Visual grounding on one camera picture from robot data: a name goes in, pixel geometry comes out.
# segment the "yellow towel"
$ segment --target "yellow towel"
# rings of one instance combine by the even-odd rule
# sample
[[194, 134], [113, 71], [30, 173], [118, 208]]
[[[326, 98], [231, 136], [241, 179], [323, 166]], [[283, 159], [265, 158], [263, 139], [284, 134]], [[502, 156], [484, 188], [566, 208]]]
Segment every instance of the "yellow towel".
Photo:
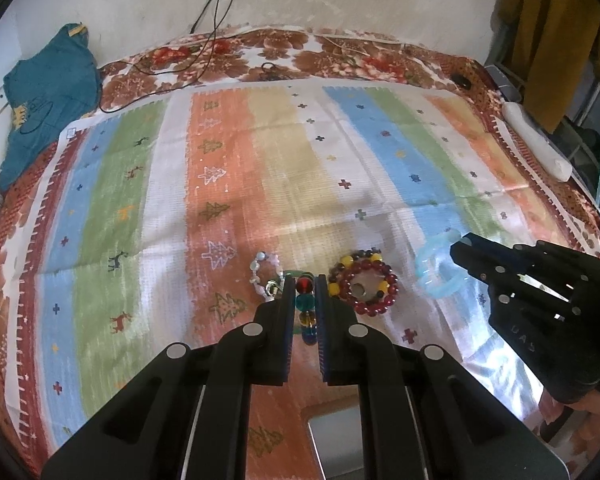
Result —
[[498, 14], [516, 39], [504, 65], [526, 80], [523, 104], [548, 132], [573, 99], [589, 56], [600, 79], [597, 0], [500, 0]]

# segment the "teal cloth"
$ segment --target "teal cloth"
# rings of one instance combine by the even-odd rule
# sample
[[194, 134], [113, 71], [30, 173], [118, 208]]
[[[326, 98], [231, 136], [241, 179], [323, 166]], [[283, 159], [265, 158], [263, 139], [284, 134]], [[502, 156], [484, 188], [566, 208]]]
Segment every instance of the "teal cloth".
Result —
[[4, 77], [4, 93], [12, 108], [24, 105], [26, 120], [11, 131], [0, 167], [0, 190], [6, 190], [60, 132], [93, 110], [100, 101], [100, 74], [87, 48], [84, 28], [65, 25], [31, 59], [19, 61]]

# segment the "beaded bracelet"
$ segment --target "beaded bracelet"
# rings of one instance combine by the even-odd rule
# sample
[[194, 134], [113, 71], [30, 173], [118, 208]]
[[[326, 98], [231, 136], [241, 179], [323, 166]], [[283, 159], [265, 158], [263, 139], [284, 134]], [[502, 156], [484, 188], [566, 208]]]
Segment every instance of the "beaded bracelet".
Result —
[[[280, 282], [276, 280], [269, 280], [267, 282], [267, 286], [260, 285], [260, 278], [257, 275], [258, 270], [260, 269], [260, 262], [264, 262], [268, 260], [271, 265], [276, 268], [276, 274]], [[280, 266], [280, 258], [277, 254], [267, 254], [262, 251], [256, 253], [253, 261], [249, 264], [249, 268], [251, 269], [251, 277], [249, 278], [249, 283], [253, 285], [256, 292], [264, 298], [264, 301], [273, 301], [276, 299], [276, 289], [282, 288], [281, 283], [284, 282], [284, 270], [282, 266]]]
[[[360, 301], [353, 295], [351, 280], [361, 272], [375, 272], [384, 277], [378, 284], [374, 297]], [[381, 251], [355, 251], [343, 256], [340, 262], [330, 270], [329, 277], [330, 296], [340, 296], [347, 304], [353, 307], [357, 314], [367, 314], [370, 317], [384, 314], [387, 308], [395, 303], [398, 294], [398, 277], [392, 273], [391, 266], [382, 261]]]
[[309, 273], [302, 274], [296, 281], [296, 309], [300, 311], [300, 327], [302, 341], [306, 345], [312, 346], [318, 342], [318, 330], [315, 320], [315, 297], [313, 275]]

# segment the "white beaded bracelet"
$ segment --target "white beaded bracelet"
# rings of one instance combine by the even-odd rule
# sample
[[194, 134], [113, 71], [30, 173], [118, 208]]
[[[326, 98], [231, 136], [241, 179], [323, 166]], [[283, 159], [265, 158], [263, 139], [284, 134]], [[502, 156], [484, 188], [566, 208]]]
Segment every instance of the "white beaded bracelet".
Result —
[[[276, 268], [276, 274], [280, 278], [280, 284], [275, 280], [269, 280], [267, 282], [267, 286], [260, 285], [260, 278], [257, 275], [258, 270], [260, 269], [260, 263], [268, 261], [271, 265]], [[249, 283], [253, 284], [253, 288], [255, 288], [256, 292], [261, 295], [265, 301], [273, 301], [276, 299], [275, 292], [273, 289], [282, 288], [284, 285], [285, 272], [280, 265], [280, 258], [277, 254], [267, 254], [262, 251], [256, 253], [255, 258], [249, 264], [249, 268], [251, 269], [251, 277], [249, 278]]]

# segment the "striped blanket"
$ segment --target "striped blanket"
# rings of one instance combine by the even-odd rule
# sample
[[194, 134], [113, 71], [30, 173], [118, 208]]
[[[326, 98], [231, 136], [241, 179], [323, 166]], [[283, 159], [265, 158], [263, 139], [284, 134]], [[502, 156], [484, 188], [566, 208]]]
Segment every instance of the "striped blanket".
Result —
[[[537, 420], [541, 385], [488, 326], [485, 285], [441, 300], [414, 286], [414, 254], [449, 229], [600, 254], [524, 150], [446, 90], [343, 79], [180, 89], [76, 121], [0, 246], [6, 422], [32, 468], [167, 344], [250, 321], [258, 251], [318, 274], [381, 248], [401, 292], [361, 321], [443, 346]], [[308, 413], [351, 394], [320, 382], [317, 348], [295, 336], [289, 384], [254, 388], [248, 478], [320, 478]]]

